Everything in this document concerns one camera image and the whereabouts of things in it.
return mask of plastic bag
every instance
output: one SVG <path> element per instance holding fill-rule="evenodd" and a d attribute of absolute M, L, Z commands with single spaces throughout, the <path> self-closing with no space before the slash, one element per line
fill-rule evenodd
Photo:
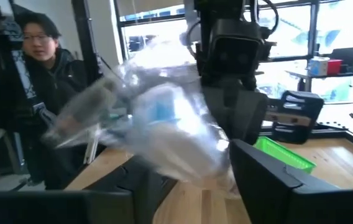
<path fill-rule="evenodd" d="M 63 147 L 94 136 L 142 156 L 161 174 L 231 192 L 229 140 L 186 59 L 192 56 L 178 39 L 157 37 L 71 100 L 45 140 Z"/>

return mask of green tray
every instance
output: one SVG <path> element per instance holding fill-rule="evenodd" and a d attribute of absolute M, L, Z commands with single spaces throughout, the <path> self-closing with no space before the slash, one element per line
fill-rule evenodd
<path fill-rule="evenodd" d="M 304 157 L 290 151 L 279 143 L 267 138 L 259 137 L 255 147 L 264 153 L 283 161 L 285 164 L 301 169 L 308 174 L 316 167 L 316 164 L 305 159 Z"/>

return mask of black hair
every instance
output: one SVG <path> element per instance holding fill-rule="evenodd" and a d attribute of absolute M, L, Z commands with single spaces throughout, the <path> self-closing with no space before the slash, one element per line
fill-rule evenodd
<path fill-rule="evenodd" d="M 58 39 L 61 36 L 55 23 L 53 23 L 53 21 L 45 14 L 27 12 L 17 15 L 15 20 L 20 25 L 22 30 L 25 29 L 27 24 L 35 23 L 42 27 L 47 36 L 54 39 Z"/>

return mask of wooden table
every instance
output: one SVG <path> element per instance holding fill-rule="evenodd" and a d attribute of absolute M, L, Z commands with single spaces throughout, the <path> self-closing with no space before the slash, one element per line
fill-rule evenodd
<path fill-rule="evenodd" d="M 315 162 L 313 175 L 345 189 L 353 189 L 353 144 L 345 139 L 310 140 L 286 147 Z M 107 150 L 69 186 L 81 190 L 110 173 L 130 158 L 124 152 Z M 154 224 L 244 224 L 250 223 L 241 200 L 228 200 L 191 184 L 177 183 L 158 208 Z"/>

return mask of green plastic basket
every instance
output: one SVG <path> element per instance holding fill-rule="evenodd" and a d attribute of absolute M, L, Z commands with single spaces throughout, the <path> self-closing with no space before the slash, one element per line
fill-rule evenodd
<path fill-rule="evenodd" d="M 316 164 L 305 159 L 304 157 L 290 151 L 279 143 L 267 138 L 259 137 L 255 147 L 264 153 L 283 161 L 285 164 L 301 169 L 308 174 L 316 167 Z"/>

